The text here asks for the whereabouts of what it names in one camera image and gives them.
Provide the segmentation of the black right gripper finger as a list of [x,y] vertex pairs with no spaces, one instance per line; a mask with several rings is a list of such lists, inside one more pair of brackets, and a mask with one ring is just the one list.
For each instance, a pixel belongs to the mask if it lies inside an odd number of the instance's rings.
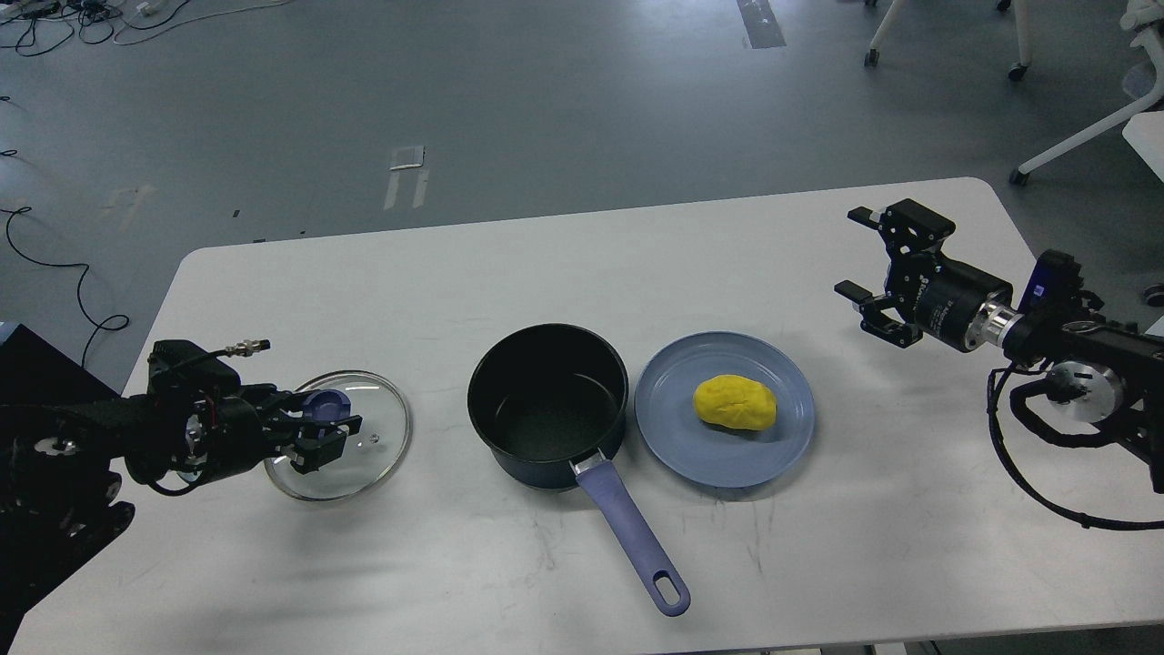
[[849,211],[849,220],[878,233],[890,264],[918,254],[941,254],[943,242],[957,229],[952,220],[914,199],[893,202],[883,211],[856,207]]
[[886,309],[893,307],[890,296],[874,296],[872,291],[857,285],[851,279],[837,282],[833,291],[856,307],[860,314],[859,326],[863,332],[897,348],[910,348],[922,339],[920,327],[914,323],[899,322],[886,314]]

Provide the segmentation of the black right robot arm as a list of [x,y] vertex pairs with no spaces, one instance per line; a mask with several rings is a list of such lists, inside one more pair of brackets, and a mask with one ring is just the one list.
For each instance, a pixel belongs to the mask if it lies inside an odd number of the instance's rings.
[[1073,256],[1039,254],[1024,293],[1013,301],[1009,282],[943,252],[956,225],[913,199],[849,220],[881,237],[889,265],[883,290],[838,282],[860,328],[897,348],[923,337],[959,353],[1000,348],[1008,364],[988,373],[987,430],[1000,464],[1044,510],[1102,531],[1161,531],[1159,519],[1106,519],[1065,510],[1018,471],[1005,442],[998,407],[1044,443],[1098,450],[1117,444],[1147,464],[1161,493],[1161,339],[1131,323],[1110,322],[1103,302],[1085,289]]

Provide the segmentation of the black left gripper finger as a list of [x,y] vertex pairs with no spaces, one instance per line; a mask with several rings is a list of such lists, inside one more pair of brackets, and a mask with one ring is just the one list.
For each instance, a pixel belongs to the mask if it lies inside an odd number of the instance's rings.
[[265,403],[267,428],[357,426],[350,398],[336,389],[279,391]]
[[346,437],[359,434],[361,415],[341,419],[277,417],[269,422],[269,442],[296,474],[312,474],[345,455]]

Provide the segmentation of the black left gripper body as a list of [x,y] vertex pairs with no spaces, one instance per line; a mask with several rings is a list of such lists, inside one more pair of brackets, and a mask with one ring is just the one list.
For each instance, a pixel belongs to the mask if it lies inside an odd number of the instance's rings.
[[186,426],[196,432],[187,439],[186,479],[222,480],[277,456],[277,435],[267,423],[277,415],[281,397],[276,386],[242,386],[234,396],[205,396]]

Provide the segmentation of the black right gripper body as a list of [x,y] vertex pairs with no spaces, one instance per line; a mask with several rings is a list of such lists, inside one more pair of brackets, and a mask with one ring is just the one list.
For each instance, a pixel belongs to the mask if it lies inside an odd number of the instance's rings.
[[897,258],[899,316],[957,351],[981,346],[986,302],[1012,298],[1009,282],[943,252],[916,250]]

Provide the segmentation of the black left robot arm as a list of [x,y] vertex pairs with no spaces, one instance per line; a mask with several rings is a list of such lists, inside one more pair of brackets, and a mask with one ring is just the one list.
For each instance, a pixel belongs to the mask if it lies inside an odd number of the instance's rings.
[[3,650],[29,610],[128,531],[135,506],[118,498],[114,461],[177,498],[263,460],[286,456],[308,474],[340,458],[363,423],[342,391],[244,383],[227,365],[268,348],[161,340],[143,394],[3,406]]

